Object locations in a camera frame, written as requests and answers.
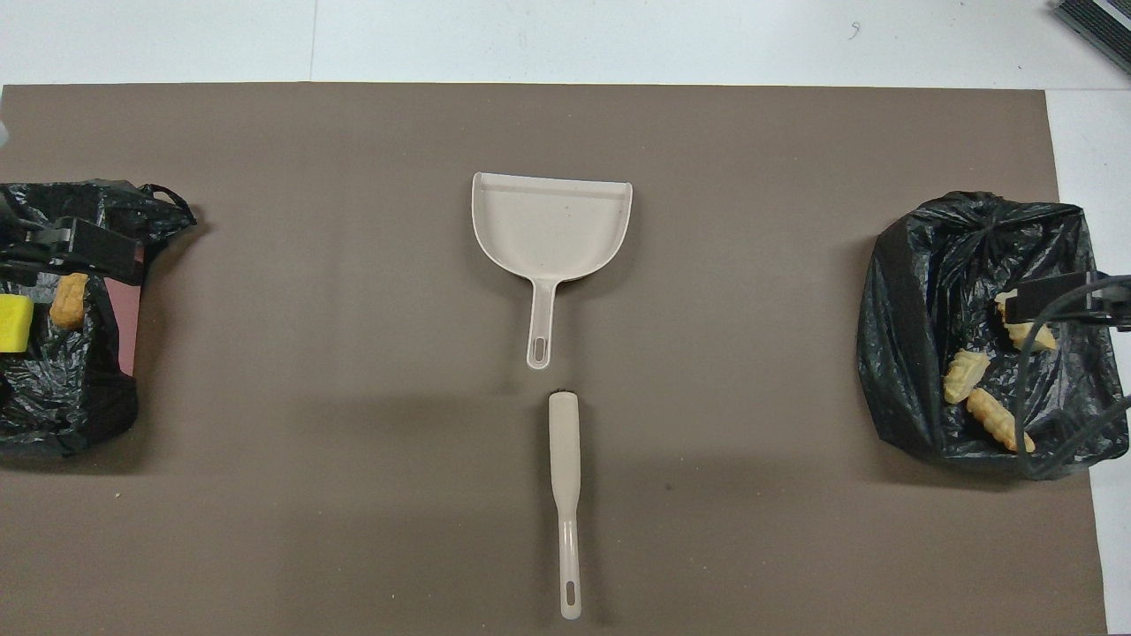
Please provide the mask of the brown bread roll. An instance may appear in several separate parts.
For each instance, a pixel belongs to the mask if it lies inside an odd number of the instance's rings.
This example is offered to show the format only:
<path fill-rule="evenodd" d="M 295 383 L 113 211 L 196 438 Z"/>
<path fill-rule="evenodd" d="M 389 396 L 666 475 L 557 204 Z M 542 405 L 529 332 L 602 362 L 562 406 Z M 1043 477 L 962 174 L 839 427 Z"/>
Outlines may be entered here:
<path fill-rule="evenodd" d="M 58 329 L 80 330 L 86 315 L 85 296 L 89 276 L 72 273 L 57 280 L 57 292 L 49 307 L 49 320 Z"/>

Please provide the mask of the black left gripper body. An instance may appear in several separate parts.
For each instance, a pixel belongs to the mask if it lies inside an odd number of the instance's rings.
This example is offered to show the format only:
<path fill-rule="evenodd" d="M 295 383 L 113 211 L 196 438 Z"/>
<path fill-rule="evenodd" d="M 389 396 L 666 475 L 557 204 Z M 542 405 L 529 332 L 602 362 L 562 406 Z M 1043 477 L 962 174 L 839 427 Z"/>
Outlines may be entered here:
<path fill-rule="evenodd" d="M 0 282 L 36 285 L 40 273 L 72 274 L 74 265 L 64 261 L 72 235 L 70 220 L 40 227 L 25 220 L 0 216 Z"/>

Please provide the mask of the pale bread chunk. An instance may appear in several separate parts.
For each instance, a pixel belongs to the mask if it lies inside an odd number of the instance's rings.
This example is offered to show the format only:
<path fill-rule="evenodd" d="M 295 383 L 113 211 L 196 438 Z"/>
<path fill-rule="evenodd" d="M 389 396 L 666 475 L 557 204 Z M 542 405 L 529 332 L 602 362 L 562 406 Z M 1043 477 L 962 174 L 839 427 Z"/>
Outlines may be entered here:
<path fill-rule="evenodd" d="M 1030 335 L 1034 336 L 1031 343 L 1033 352 L 1045 352 L 1045 351 L 1057 351 L 1057 338 L 1051 333 L 1047 325 L 1043 325 L 1039 329 L 1036 329 L 1034 323 L 1009 323 L 1005 317 L 1007 301 L 1018 296 L 1019 291 L 1012 289 L 1005 292 L 998 293 L 994 296 L 994 303 L 998 306 L 998 313 L 1000 313 L 1003 327 L 1005 327 L 1007 337 L 1013 342 L 1015 349 L 1020 351 L 1024 347 L 1024 343 Z"/>

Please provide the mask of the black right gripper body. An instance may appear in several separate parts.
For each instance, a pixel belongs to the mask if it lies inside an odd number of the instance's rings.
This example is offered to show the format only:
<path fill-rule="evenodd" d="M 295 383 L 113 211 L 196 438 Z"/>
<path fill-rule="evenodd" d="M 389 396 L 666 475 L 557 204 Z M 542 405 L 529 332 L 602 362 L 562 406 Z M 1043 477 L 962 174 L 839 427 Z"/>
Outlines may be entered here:
<path fill-rule="evenodd" d="M 1090 320 L 1131 333 L 1131 275 L 1093 274 L 1089 284 Z"/>

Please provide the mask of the black trash bag bin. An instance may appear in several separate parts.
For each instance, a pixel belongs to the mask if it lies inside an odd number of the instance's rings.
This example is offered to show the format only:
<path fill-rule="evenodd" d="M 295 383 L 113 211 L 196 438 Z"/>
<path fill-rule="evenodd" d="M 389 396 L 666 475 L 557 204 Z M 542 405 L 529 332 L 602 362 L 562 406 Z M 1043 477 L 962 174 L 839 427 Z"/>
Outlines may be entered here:
<path fill-rule="evenodd" d="M 1007 337 L 994 296 L 1022 280 L 1093 269 L 1083 210 L 953 192 L 924 201 L 882 232 L 860 306 L 857 370 L 877 435 L 934 466 L 995 478 L 1057 480 L 1131 452 L 1126 414 L 1086 439 L 1078 432 L 1121 398 L 1111 330 L 1051 329 L 1057 351 L 1025 355 Z M 942 379 L 959 349 L 984 352 L 979 388 L 1005 407 L 1021 394 L 1029 466 L 1007 452 Z"/>

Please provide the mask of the brown paper table mat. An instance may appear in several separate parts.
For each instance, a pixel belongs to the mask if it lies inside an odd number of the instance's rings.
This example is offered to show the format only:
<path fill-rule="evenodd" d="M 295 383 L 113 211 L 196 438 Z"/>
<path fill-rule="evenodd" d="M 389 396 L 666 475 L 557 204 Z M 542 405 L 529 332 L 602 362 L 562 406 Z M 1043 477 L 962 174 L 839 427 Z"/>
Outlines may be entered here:
<path fill-rule="evenodd" d="M 855 335 L 922 201 L 1056 201 L 1037 91 L 7 86 L 0 182 L 169 186 L 141 414 L 0 467 L 0 636 L 1105 631 L 1089 476 L 877 438 Z M 473 233 L 475 173 L 633 184 L 556 287 Z M 549 397 L 579 401 L 581 616 Z"/>

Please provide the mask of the large yellow sponge piece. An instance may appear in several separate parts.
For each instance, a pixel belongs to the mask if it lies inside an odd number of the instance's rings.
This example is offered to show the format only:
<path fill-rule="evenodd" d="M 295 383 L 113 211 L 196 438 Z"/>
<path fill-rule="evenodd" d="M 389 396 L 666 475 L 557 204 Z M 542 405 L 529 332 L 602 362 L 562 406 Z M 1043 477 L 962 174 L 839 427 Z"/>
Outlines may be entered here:
<path fill-rule="evenodd" d="M 33 317 L 34 302 L 29 296 L 0 294 L 0 354 L 27 350 Z"/>

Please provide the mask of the beige plastic dustpan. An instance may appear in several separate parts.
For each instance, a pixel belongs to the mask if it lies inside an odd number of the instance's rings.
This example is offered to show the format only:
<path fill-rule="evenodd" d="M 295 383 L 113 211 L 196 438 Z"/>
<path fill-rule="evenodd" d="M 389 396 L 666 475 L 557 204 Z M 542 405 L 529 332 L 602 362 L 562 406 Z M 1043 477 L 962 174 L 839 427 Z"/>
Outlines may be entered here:
<path fill-rule="evenodd" d="M 501 269 L 530 282 L 527 367 L 552 359 L 556 287 L 599 270 L 625 241 L 633 184 L 477 172 L 470 184 L 473 233 Z"/>

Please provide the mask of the grey ribbed device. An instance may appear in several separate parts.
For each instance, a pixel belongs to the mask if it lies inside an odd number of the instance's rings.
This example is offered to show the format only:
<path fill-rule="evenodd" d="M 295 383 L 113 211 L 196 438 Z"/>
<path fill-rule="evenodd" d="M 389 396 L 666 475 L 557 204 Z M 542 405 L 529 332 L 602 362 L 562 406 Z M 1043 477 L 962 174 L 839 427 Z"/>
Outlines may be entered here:
<path fill-rule="evenodd" d="M 1051 12 L 1131 76 L 1131 0 L 1055 0 Z"/>

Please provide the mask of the beige brush with black bristles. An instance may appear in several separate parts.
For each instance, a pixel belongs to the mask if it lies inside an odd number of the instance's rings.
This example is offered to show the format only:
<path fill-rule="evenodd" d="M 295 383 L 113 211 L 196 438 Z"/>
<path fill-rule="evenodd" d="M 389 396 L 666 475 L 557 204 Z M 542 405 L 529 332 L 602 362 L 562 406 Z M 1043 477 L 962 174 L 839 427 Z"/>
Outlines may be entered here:
<path fill-rule="evenodd" d="M 549 397 L 550 490 L 558 517 L 558 591 L 566 620 L 581 618 L 581 547 L 578 506 L 581 501 L 581 409 L 571 392 Z"/>

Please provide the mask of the black bag lining pink bin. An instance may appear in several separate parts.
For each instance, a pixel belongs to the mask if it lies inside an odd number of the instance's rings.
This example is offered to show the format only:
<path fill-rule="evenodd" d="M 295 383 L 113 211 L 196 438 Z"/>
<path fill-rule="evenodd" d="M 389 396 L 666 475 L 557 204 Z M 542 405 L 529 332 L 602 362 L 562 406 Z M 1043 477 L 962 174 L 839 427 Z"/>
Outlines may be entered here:
<path fill-rule="evenodd" d="M 50 227 L 80 218 L 138 241 L 144 290 L 149 267 L 167 246 L 195 227 L 189 201 L 161 184 L 101 178 L 81 182 L 0 184 L 0 216 Z M 40 273 L 36 285 L 0 282 L 0 294 L 34 302 L 24 353 L 0 354 L 0 458 L 68 458 L 124 435 L 139 411 L 133 377 L 118 366 L 116 315 L 105 278 L 89 270 L 80 330 L 49 320 L 61 275 Z"/>

